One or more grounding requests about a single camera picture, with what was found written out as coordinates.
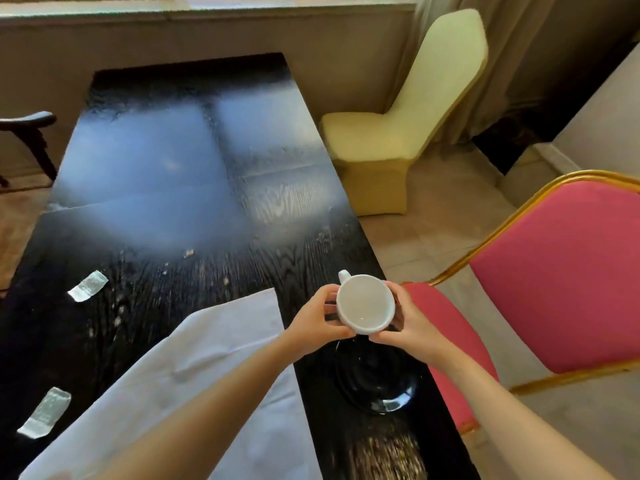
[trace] black wooden table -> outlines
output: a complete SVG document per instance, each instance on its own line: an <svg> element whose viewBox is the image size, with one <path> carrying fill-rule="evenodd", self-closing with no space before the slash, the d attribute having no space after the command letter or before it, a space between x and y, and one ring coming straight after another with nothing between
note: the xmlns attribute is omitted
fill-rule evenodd
<svg viewBox="0 0 640 480"><path fill-rule="evenodd" d="M74 302L96 269L109 282ZM341 269L383 278L282 55L99 72L0 314L0 474L190 313L274 287L287 326ZM325 478L478 478L426 366L375 416L345 401L334 355L296 364ZM53 386L72 395L53 431L16 434Z"/></svg>

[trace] dark wooden chair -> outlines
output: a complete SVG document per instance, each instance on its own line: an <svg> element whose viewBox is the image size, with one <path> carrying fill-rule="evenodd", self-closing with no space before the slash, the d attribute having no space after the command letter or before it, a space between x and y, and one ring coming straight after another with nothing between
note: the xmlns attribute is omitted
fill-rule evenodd
<svg viewBox="0 0 640 480"><path fill-rule="evenodd" d="M57 118L54 114L46 111L36 112L23 118L0 119L0 131L11 131L11 133L20 138L21 142L30 149L44 174L52 182L55 181L58 172L47 154L47 142L44 140L40 128L51 126L56 120ZM1 175L0 185L3 187L9 186L9 182Z"/></svg>

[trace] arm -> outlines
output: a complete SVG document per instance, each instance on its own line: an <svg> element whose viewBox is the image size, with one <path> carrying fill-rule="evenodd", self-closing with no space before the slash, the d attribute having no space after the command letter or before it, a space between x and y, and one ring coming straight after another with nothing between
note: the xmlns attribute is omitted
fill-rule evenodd
<svg viewBox="0 0 640 480"><path fill-rule="evenodd" d="M518 478L614 480L448 341L413 304L402 286L391 282L387 286L399 304L394 324L400 331L382 331L370 339L400 347L448 375Z"/></svg>
<svg viewBox="0 0 640 480"><path fill-rule="evenodd" d="M335 322L338 285L320 288L290 327L118 455L100 480L206 479L282 371L355 332Z"/></svg>

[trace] yellow chair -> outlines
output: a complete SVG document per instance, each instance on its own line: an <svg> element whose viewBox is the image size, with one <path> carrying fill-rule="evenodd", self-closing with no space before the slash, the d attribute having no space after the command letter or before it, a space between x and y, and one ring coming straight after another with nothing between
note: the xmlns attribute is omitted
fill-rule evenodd
<svg viewBox="0 0 640 480"><path fill-rule="evenodd" d="M480 77L487 56L476 10L443 15L386 114L324 115L320 134L357 215L406 213L407 170Z"/></svg>

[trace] beige curtain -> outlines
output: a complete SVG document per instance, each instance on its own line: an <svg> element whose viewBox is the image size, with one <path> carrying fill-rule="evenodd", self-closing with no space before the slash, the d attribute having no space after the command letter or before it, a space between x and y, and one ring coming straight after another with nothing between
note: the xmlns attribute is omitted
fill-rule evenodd
<svg viewBox="0 0 640 480"><path fill-rule="evenodd" d="M507 110L507 88L556 0L418 0L387 107L400 91L422 39L440 15L464 8L480 12L489 43L483 76L436 137L457 143L491 126Z"/></svg>

